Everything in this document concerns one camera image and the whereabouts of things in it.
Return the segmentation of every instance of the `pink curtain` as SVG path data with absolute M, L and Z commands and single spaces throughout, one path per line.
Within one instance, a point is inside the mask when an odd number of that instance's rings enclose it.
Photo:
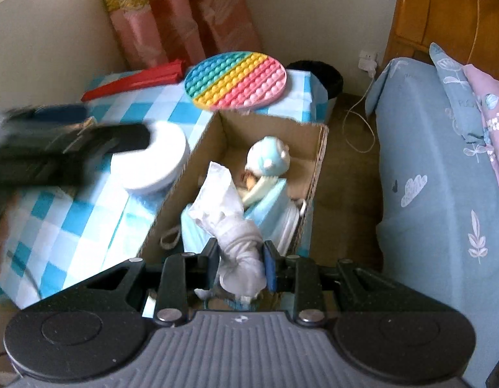
M 245 0 L 104 0 L 133 69 L 181 58 L 259 51 Z

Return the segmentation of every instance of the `pink pillowcase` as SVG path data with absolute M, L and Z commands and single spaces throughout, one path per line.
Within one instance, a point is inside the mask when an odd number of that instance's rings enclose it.
M 492 142 L 493 153 L 489 147 L 488 154 L 499 184 L 499 81 L 472 64 L 464 66 L 463 71 L 476 95 L 483 115 L 483 125 L 488 128 L 488 133 L 485 133 L 485 143 L 488 146 L 490 141 Z

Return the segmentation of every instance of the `white cloth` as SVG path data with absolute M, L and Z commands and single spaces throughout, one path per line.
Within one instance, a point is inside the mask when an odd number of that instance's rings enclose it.
M 243 217 L 242 201 L 227 168 L 210 162 L 205 183 L 188 213 L 218 240 L 218 274 L 224 290 L 237 297 L 254 297 L 266 287 L 258 250 L 262 236 L 253 221 Z

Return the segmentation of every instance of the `white lid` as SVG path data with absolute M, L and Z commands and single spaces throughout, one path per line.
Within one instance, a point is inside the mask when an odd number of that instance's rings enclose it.
M 151 143 L 147 149 L 115 153 L 111 158 L 111 174 L 133 194 L 150 194 L 172 184 L 190 153 L 178 125 L 158 121 L 148 128 Z

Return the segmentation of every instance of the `table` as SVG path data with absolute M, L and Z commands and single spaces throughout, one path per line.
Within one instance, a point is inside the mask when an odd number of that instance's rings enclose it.
M 94 80 L 89 89 L 132 73 Z M 288 71 L 284 96 L 257 112 L 297 121 L 323 122 L 327 94 L 309 72 Z M 192 104 L 183 84 L 158 86 L 100 98 L 88 104 L 102 123 L 167 120 L 184 131 L 194 149 L 211 112 Z M 23 193 L 13 213 L 7 256 L 0 273 L 0 299 L 25 308 L 100 271 L 136 256 L 155 211 L 143 208 L 109 173 L 106 158 L 94 184 L 74 199 L 60 189 Z M 308 244 L 303 247 L 308 254 Z

